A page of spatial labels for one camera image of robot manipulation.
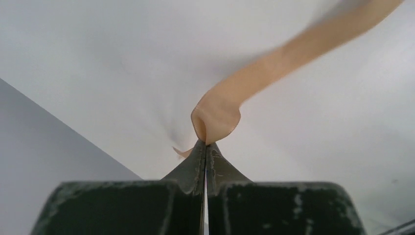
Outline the tan ribbon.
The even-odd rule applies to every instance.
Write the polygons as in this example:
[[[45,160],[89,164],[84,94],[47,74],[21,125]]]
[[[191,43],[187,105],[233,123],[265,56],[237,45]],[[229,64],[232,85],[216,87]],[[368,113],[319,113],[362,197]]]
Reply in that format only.
[[[196,136],[206,145],[226,138],[239,124],[240,107],[245,101],[300,67],[371,30],[400,4],[399,0],[369,0],[306,29],[218,82],[191,112]]]

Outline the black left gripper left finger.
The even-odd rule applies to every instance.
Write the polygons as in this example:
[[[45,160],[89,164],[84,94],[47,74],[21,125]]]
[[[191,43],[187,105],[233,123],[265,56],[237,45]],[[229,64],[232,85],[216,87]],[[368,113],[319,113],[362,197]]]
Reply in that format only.
[[[185,194],[200,194],[204,189],[206,144],[198,140],[189,156],[161,180],[174,181]]]

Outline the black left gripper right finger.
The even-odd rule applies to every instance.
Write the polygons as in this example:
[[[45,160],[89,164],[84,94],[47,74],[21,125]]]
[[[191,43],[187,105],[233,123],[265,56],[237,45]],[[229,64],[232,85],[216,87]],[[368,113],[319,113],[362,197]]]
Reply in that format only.
[[[206,147],[206,184],[207,195],[219,194],[221,185],[234,182],[251,183],[248,177],[234,167],[221,153],[218,145],[212,143]]]

